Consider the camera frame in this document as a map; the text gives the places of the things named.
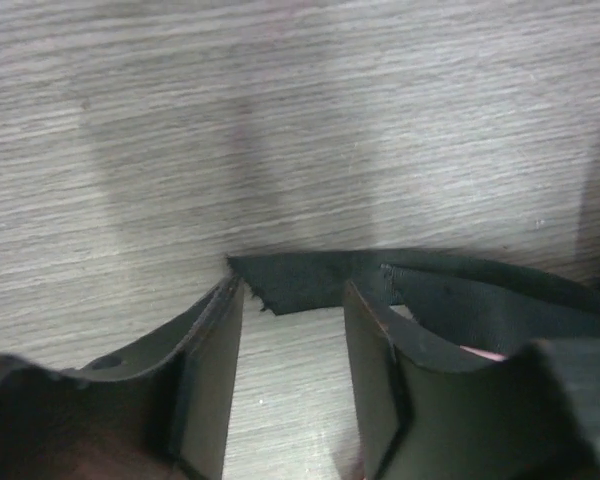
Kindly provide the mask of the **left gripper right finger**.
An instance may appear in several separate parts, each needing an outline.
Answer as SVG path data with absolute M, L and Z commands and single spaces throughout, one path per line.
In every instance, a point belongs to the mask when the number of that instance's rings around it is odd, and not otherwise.
M 600 478 L 600 459 L 541 349 L 486 360 L 353 283 L 343 305 L 368 478 Z

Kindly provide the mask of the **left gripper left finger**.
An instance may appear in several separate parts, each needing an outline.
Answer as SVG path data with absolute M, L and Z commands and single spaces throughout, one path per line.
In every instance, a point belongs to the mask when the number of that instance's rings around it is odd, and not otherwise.
M 218 479 L 243 285 L 80 369 L 0 354 L 0 479 Z

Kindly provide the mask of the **pink wrapping paper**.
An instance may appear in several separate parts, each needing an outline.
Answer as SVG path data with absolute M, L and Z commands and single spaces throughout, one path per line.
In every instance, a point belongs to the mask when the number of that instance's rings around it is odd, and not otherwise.
M 498 353 L 491 352 L 491 351 L 480 350 L 480 349 L 476 349 L 476 348 L 468 347 L 468 346 L 461 346 L 461 349 L 463 349 L 469 353 L 472 353 L 476 356 L 489 359 L 491 361 L 503 361 L 507 358 L 506 355 L 498 354 Z

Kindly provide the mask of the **black ribbon gold lettering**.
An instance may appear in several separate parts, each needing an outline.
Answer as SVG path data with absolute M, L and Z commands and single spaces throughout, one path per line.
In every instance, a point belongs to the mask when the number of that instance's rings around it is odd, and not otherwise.
M 540 270 L 412 249 L 232 256 L 265 308 L 341 305 L 347 282 L 458 345 L 510 354 L 532 339 L 600 339 L 600 291 Z

